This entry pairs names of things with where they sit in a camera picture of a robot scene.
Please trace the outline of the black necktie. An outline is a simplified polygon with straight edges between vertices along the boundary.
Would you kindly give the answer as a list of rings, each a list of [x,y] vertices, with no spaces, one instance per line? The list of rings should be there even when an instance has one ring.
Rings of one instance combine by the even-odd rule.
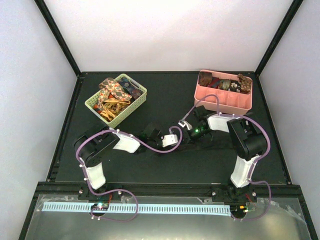
[[[219,149],[233,149],[234,145],[231,140],[213,140],[213,141],[199,141],[188,144],[181,144],[176,151],[198,151],[198,150],[219,150]]]

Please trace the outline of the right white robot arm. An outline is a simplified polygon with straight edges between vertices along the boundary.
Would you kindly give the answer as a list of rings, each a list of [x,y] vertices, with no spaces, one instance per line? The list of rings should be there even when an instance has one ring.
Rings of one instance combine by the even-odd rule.
[[[199,125],[192,127],[186,121],[188,112],[178,124],[187,129],[188,137],[195,141],[213,131],[228,133],[236,152],[234,170],[230,176],[233,183],[228,187],[228,198],[234,202],[240,201],[245,195],[244,187],[252,183],[252,175],[259,160],[268,155],[271,143],[266,131],[247,115],[213,113],[203,115],[198,113]]]

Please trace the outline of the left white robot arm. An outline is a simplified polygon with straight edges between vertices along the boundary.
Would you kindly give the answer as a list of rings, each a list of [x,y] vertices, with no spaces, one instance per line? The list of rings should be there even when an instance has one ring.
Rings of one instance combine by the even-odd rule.
[[[172,130],[164,135],[155,123],[148,124],[142,132],[132,137],[109,126],[95,126],[82,134],[74,143],[76,159],[84,171],[84,181],[89,183],[89,193],[97,200],[108,192],[103,172],[102,153],[106,150],[120,150],[129,154],[140,154],[147,149],[156,153],[172,152],[179,144]]]

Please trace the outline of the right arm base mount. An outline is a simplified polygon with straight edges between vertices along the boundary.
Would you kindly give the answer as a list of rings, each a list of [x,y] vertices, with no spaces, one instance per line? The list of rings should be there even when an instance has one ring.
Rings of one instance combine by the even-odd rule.
[[[242,188],[230,184],[215,184],[211,186],[211,197],[213,202],[224,203],[247,203],[257,202],[257,197],[253,196],[253,188],[247,185]]]

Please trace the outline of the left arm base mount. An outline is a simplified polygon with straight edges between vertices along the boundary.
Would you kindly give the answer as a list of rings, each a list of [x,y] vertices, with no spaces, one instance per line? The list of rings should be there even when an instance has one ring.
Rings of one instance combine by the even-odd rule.
[[[78,199],[79,200],[86,200],[89,202],[95,202],[95,201],[102,201],[107,202],[109,199],[113,201],[119,201],[122,197],[121,192],[123,189],[123,186],[118,183],[105,183],[102,187],[98,189],[93,189],[92,191],[95,193],[93,194],[87,184],[82,184],[78,193]],[[115,192],[111,192],[108,194],[103,194],[105,192],[116,190]]]

